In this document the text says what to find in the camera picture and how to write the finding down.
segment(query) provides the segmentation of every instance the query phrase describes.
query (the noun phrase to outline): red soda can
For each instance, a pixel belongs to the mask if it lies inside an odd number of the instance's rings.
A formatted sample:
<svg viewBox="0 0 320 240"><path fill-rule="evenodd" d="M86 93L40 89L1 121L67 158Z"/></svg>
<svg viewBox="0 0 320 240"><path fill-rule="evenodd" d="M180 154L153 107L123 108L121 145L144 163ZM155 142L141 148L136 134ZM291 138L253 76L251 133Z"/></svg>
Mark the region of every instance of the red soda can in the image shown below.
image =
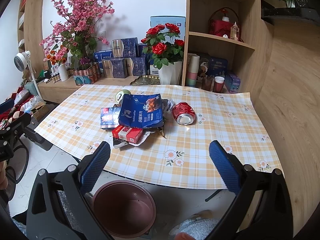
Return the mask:
<svg viewBox="0 0 320 240"><path fill-rule="evenodd" d="M196 118L195 111L186 102L181 102L172 109L174 119L178 124L192 124Z"/></svg>

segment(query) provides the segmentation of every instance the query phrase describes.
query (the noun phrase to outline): white wall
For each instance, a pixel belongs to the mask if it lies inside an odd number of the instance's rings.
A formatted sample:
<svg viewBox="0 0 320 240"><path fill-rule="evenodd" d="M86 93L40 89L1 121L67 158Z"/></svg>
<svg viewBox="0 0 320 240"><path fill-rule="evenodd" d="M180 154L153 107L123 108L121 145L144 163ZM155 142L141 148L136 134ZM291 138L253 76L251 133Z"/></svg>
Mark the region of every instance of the white wall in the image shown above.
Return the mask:
<svg viewBox="0 0 320 240"><path fill-rule="evenodd" d="M151 16L186 16L186 0L108 0L114 3L113 15L105 15L97 24L96 31L107 31L107 40L145 37L150 28ZM52 26L65 19L58 16L51 0L43 2L43 37L52 33ZM98 50L111 49L99 44Z"/></svg>
<svg viewBox="0 0 320 240"><path fill-rule="evenodd" d="M16 91L23 73L14 65L18 50L18 12L20 0L11 0L0 18L0 103Z"/></svg>

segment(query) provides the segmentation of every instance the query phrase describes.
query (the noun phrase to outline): gold tray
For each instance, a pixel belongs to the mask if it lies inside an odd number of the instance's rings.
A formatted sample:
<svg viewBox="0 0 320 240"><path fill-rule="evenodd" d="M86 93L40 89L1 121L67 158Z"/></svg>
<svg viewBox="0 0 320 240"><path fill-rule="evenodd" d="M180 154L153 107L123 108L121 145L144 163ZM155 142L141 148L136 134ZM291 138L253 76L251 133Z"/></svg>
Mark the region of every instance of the gold tray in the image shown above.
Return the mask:
<svg viewBox="0 0 320 240"><path fill-rule="evenodd" d="M139 76L136 80L130 83L132 86L153 86L160 85L160 78L153 75Z"/></svg>

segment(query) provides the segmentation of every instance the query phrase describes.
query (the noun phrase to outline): can lid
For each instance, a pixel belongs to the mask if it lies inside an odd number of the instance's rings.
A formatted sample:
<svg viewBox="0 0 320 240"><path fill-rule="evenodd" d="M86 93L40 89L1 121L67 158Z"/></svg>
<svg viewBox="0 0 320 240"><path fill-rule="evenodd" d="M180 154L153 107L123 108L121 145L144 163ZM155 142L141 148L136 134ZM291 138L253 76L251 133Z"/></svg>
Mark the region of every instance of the can lid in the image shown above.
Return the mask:
<svg viewBox="0 0 320 240"><path fill-rule="evenodd" d="M188 125L192 123L192 120L189 115L181 115L177 121L181 125Z"/></svg>

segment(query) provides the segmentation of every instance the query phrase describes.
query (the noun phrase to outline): white vase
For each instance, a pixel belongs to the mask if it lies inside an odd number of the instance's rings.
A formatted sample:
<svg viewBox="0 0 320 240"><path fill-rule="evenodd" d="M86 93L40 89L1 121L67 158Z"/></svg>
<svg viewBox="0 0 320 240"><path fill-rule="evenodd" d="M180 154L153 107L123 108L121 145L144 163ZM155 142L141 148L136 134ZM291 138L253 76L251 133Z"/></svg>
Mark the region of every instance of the white vase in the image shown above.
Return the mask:
<svg viewBox="0 0 320 240"><path fill-rule="evenodd" d="M66 81L69 79L66 64L61 64L58 67L58 72L60 74L61 81Z"/></svg>
<svg viewBox="0 0 320 240"><path fill-rule="evenodd" d="M292 0L292 3L291 3L291 0L287 1L287 7L294 8L295 7L294 0Z"/></svg>
<svg viewBox="0 0 320 240"><path fill-rule="evenodd" d="M159 77L161 85L178 85L182 68L182 61L173 64L162 65L159 69Z"/></svg>

